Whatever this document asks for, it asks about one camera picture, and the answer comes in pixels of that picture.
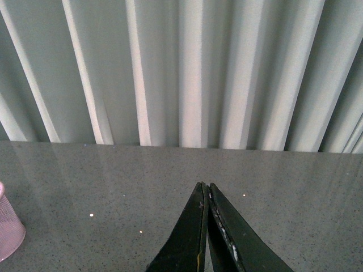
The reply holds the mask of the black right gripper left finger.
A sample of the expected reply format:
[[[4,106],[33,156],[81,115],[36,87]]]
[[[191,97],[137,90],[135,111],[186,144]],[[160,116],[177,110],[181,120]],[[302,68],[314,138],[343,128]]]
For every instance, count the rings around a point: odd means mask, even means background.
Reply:
[[[147,271],[204,271],[209,188],[198,182],[170,237]]]

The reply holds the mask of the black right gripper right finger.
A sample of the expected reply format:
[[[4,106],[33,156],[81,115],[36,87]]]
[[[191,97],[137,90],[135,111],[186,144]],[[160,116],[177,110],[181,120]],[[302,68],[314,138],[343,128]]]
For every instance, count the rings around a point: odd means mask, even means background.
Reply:
[[[209,185],[208,240],[214,271],[292,271],[214,183]]]

